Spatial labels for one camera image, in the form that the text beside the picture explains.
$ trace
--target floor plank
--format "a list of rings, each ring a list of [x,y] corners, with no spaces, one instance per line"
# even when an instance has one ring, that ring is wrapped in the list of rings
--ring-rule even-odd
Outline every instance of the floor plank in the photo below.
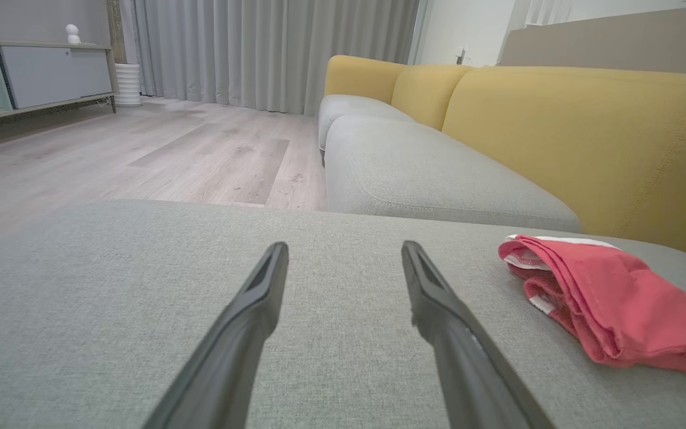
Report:
[[[0,239],[101,199],[324,208],[314,117],[164,98],[109,110],[0,133]]]

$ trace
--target curtain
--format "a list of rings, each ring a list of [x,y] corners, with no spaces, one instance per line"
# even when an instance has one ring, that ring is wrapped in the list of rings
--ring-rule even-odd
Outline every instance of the curtain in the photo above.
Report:
[[[406,63],[419,0],[135,0],[145,95],[313,116],[336,54]]]

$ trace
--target cabinet door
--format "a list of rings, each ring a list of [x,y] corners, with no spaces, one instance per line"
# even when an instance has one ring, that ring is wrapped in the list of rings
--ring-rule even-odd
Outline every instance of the cabinet door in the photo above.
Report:
[[[107,94],[113,91],[107,56],[103,49],[71,49],[73,71],[79,97]]]
[[[2,46],[1,50],[14,108],[80,96],[69,48]]]

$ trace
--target white flower pot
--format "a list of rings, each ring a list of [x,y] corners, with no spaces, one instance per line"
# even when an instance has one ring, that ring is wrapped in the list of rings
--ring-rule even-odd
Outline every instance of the white flower pot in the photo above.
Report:
[[[115,73],[118,76],[118,92],[115,105],[136,107],[142,105],[139,97],[139,64],[116,64]]]

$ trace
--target gray sofa seat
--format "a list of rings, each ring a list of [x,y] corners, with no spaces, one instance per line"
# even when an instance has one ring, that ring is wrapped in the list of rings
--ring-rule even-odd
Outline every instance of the gray sofa seat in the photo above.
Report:
[[[0,427],[141,427],[274,241],[288,242],[288,280],[247,427],[447,427],[433,350],[411,325],[404,240],[556,427],[686,427],[686,374],[590,361],[499,260],[509,234],[563,235],[165,201],[54,215],[0,244]],[[686,291],[685,253],[598,239]]]
[[[326,163],[332,212],[581,230],[549,192],[416,122],[340,117],[327,136]]]
[[[346,114],[366,114],[414,122],[408,114],[374,98],[356,95],[326,95],[319,104],[319,149],[325,150],[328,130],[336,119]]]

